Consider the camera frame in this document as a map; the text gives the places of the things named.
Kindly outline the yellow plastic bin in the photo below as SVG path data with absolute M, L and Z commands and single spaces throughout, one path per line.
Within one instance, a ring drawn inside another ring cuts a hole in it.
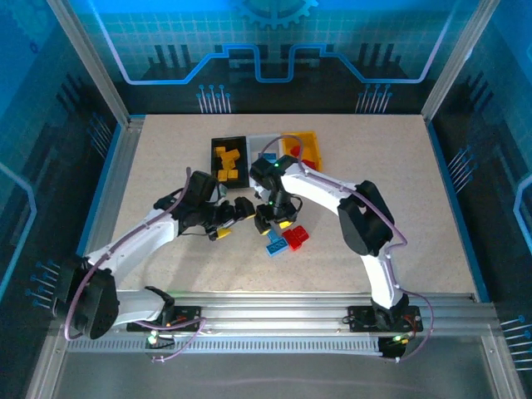
M 290 149 L 295 145 L 300 145 L 303 149 L 302 160 L 312 160 L 316 163 L 318 172 L 323 170 L 323 161 L 319 149 L 318 138 L 314 131 L 290 131 L 285 132 L 285 135 L 297 136 L 302 144 L 294 138 L 283 138 L 283 153 L 290 155 Z

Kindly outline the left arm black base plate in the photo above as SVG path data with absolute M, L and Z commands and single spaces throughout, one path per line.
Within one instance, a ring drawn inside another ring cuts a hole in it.
M 127 323 L 126 331 L 129 333 L 149 332 L 197 332 L 200 328 L 201 306 L 174 306 L 162 312 L 154 321 Z

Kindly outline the grey metal front panel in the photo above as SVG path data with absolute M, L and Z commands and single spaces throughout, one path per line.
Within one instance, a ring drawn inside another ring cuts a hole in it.
M 435 337 L 393 363 L 347 354 L 71 352 L 45 341 L 22 399 L 532 399 L 501 337 Z

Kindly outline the aluminium side frame rail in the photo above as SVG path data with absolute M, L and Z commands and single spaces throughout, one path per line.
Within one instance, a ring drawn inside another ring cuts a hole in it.
M 133 115 L 127 127 L 116 127 L 77 245 L 80 257 L 111 242 L 144 123 L 145 116 Z

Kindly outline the black plastic bin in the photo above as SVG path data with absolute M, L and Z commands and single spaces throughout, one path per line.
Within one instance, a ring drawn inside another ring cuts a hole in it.
M 218 170 L 222 170 L 221 157 L 217 157 L 214 153 L 216 146 L 224 146 L 226 151 L 238 149 L 240 158 L 235 161 L 235 169 L 239 171 L 239 178 L 237 180 L 227 180 L 220 182 L 230 190 L 244 189 L 249 187 L 249 170 L 246 138 L 244 136 L 219 137 L 211 140 L 211 161 L 210 170 L 213 177 L 217 178 Z

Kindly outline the white plastic bin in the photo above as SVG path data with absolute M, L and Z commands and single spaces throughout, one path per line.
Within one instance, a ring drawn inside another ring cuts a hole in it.
M 279 136 L 279 133 L 270 133 L 263 135 L 248 135 L 246 137 L 247 157 L 248 157 L 248 170 L 251 165 L 259 158 L 259 153 L 264 150 L 264 147 L 273 139 Z M 280 140 L 275 141 L 267 150 L 267 154 L 275 154 L 276 159 L 284 155 L 283 142 Z

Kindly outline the aluminium corner post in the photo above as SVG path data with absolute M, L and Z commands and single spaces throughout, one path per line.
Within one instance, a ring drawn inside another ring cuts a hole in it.
M 74 9 L 67 0 L 46 1 L 111 113 L 122 127 L 127 127 L 130 114 Z
M 421 109 L 426 125 L 433 120 L 499 4 L 500 0 L 479 0 Z

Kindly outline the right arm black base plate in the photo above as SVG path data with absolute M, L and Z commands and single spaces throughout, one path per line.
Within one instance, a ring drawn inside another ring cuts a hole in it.
M 375 309 L 373 306 L 350 306 L 342 322 L 351 333 L 409 333 L 423 332 L 420 309 L 406 306 L 399 311 Z

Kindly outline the aluminium front frame rail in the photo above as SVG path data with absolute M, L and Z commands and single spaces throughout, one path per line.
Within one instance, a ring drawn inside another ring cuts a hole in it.
M 206 327 L 215 333 L 308 335 L 345 333 L 342 322 L 350 306 L 371 306 L 365 293 L 178 292 L 175 306 L 201 306 Z M 485 335 L 499 331 L 491 303 L 478 303 L 469 294 L 410 295 L 409 306 L 420 309 L 424 331 L 435 335 Z

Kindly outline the small black electronics box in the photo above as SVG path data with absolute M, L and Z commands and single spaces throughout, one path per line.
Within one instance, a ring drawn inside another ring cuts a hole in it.
M 405 354 L 406 347 L 411 340 L 412 335 L 410 333 L 397 334 L 390 337 L 379 337 L 378 350 L 383 358 L 396 361 Z

